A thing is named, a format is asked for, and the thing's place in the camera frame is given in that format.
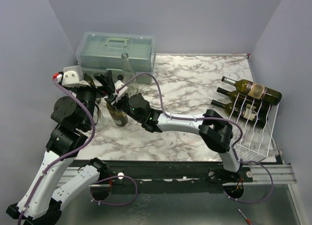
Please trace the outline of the green wine bottle tan label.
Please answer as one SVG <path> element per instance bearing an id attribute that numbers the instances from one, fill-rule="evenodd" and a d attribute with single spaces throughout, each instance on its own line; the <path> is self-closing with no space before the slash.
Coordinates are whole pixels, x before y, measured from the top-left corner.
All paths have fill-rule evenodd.
<path id="1" fill-rule="evenodd" d="M 127 115 L 123 111 L 114 108 L 109 102 L 106 103 L 106 107 L 111 118 L 117 126 L 123 127 L 128 123 Z"/>

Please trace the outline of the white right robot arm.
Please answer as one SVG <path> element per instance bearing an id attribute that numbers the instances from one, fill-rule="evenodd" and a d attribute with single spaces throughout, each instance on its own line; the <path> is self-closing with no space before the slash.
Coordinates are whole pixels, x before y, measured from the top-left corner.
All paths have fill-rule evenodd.
<path id="1" fill-rule="evenodd" d="M 241 178 L 238 157 L 230 146 L 234 136 L 233 122 L 222 118 L 215 111 L 208 109 L 203 115 L 166 114 L 152 108 L 140 93 L 131 97 L 128 94 L 114 94 L 105 100 L 113 108 L 140 123 L 148 132 L 177 131 L 199 135 L 210 150 L 219 154 L 225 178 L 230 182 Z"/>

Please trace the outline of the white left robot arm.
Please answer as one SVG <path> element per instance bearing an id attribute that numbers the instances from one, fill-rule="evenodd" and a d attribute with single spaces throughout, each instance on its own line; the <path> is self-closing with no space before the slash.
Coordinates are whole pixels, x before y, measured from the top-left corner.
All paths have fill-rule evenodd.
<path id="1" fill-rule="evenodd" d="M 54 225 L 83 189 L 108 178 L 108 165 L 94 158 L 70 181 L 57 187 L 65 170 L 95 135 L 93 114 L 96 99 L 103 92 L 86 80 L 80 66 L 65 67 L 54 75 L 53 82 L 66 96 L 54 105 L 51 119 L 57 126 L 31 186 L 18 203 L 6 210 L 18 224 L 24 220 L 26 225 Z"/>

